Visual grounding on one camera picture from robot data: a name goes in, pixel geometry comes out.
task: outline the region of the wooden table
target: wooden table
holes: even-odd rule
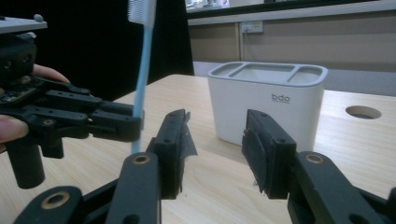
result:
[[[131,104],[133,94],[120,99]],[[350,105],[373,107],[379,119],[348,115]],[[290,223],[286,201],[266,199],[241,147],[215,134],[205,77],[173,75],[148,86],[143,147],[155,136],[164,116],[185,108],[198,156],[186,161],[183,192],[163,201],[163,223]],[[330,157],[353,185],[388,198],[396,187],[396,98],[325,91],[315,151]],[[0,155],[0,223],[11,223],[37,194],[71,185],[86,194],[118,177],[130,144],[103,139],[64,139],[65,158],[43,159],[46,180],[19,189],[7,153]]]

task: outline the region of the wall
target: wall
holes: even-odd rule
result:
[[[237,23],[191,26],[190,34],[195,61],[396,72],[396,10],[265,21],[262,34],[240,35]]]

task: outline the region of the human hand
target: human hand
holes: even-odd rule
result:
[[[33,66],[32,75],[69,82],[69,80],[58,71],[38,64]],[[26,123],[10,116],[0,115],[0,153],[6,150],[3,143],[22,138],[28,133],[29,129]]]

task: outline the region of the black plastic part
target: black plastic part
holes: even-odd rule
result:
[[[125,159],[106,223],[161,223],[161,182],[155,154],[141,152]]]
[[[315,223],[385,223],[329,158],[300,152],[295,175]]]
[[[31,189],[44,181],[44,168],[38,146],[10,142],[6,143],[6,147],[18,187]]]
[[[187,121],[189,113],[184,109],[173,111],[166,115],[157,137],[153,138],[147,152],[158,156],[161,166],[162,199],[175,199],[182,190],[184,159],[196,155]]]
[[[270,199],[287,199],[296,143],[271,116],[257,110],[247,111],[242,153],[260,191],[264,190]]]
[[[75,187],[49,189],[35,197],[17,217],[15,224],[80,223],[81,191]]]
[[[15,35],[0,35],[0,87],[33,70],[36,46]]]

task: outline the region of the plastic container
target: plastic container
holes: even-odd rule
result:
[[[273,117],[296,141],[313,150],[328,70],[294,63],[225,63],[209,71],[217,136],[241,145],[248,109]]]

